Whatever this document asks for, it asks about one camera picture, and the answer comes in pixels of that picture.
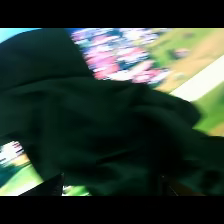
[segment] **white line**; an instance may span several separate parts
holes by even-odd
[[[171,92],[171,95],[180,97],[187,101],[195,101],[223,81],[224,55]]]

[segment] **person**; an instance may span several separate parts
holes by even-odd
[[[64,173],[93,196],[159,196],[165,176],[224,194],[224,139],[193,129],[198,110],[145,84],[94,79],[64,29],[2,43],[0,72],[0,144],[19,141],[43,180]]]

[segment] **dark jacket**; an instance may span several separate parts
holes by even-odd
[[[166,175],[224,194],[224,140],[193,130],[195,107],[144,84],[99,81],[63,29],[0,44],[0,143],[19,141],[44,180],[92,195],[160,195]]]

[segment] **white strip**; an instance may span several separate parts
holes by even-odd
[[[187,101],[195,101],[223,81],[224,55],[171,92],[171,95],[180,97]]]

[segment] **sky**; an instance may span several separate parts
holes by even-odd
[[[15,36],[16,34],[37,29],[41,28],[0,28],[0,43]]]

